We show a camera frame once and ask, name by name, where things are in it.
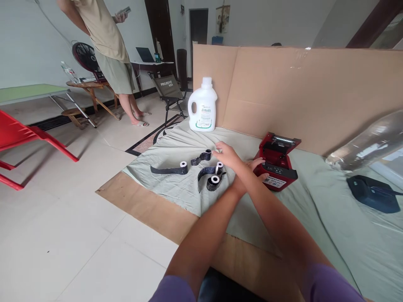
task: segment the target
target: printer label sticker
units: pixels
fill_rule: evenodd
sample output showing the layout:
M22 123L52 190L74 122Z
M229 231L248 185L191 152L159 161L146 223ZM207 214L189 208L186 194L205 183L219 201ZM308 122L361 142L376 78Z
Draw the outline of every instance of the printer label sticker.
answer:
M286 182L284 180L280 180L278 178L274 178L269 176L263 181L265 184L272 185L273 187L282 187Z

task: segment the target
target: electric fan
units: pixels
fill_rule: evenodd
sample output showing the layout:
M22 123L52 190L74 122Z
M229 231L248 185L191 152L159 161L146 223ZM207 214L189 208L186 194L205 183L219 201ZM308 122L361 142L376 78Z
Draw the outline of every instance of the electric fan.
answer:
M77 62L88 71L91 71L97 82L106 82L104 74L98 65L94 48L88 44L77 42L73 45L73 55Z

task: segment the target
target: slipper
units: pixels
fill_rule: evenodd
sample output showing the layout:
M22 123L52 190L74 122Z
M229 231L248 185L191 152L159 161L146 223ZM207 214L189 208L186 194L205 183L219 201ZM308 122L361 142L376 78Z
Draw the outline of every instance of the slipper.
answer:
M151 112L144 112L144 114L136 116L136 118L145 117L145 116L148 116L148 115L151 115Z
M143 123L139 123L139 124L133 125L133 126L136 126L136 127L147 127L147 126L149 126L149 125L150 125L149 123L143 122Z

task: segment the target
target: red plastic chair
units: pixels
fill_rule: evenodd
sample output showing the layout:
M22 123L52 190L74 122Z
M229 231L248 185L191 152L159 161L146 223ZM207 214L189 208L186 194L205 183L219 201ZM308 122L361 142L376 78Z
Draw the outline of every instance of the red plastic chair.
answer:
M56 149L70 157L73 161L79 161L77 157L67 151L65 145L63 145L54 137L42 131L38 127L25 126L7 113L0 110L0 151L22 145L36 139L47 141ZM0 161L0 168L12 170L15 167L3 161ZM21 190L24 188L22 185L8 179L1 174L0 182L3 182L16 190Z

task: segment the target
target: person's arm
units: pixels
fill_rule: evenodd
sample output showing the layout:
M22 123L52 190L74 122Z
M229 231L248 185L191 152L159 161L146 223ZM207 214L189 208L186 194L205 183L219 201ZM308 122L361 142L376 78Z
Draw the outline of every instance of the person's arm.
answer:
M224 142L218 142L216 146L217 149L222 149L222 153L213 151L213 155L232 168L241 179L263 224L295 276L299 288L302 290L304 287L304 280L311 265L321 263L333 268L304 226L252 170L246 167L234 149Z
M58 0L59 8L79 29L90 36L88 28L71 0Z
M244 166L252 171L262 162L260 158ZM189 284L196 299L235 207L245 193L244 185L236 177L217 202L193 225L172 257L165 276L181 277Z

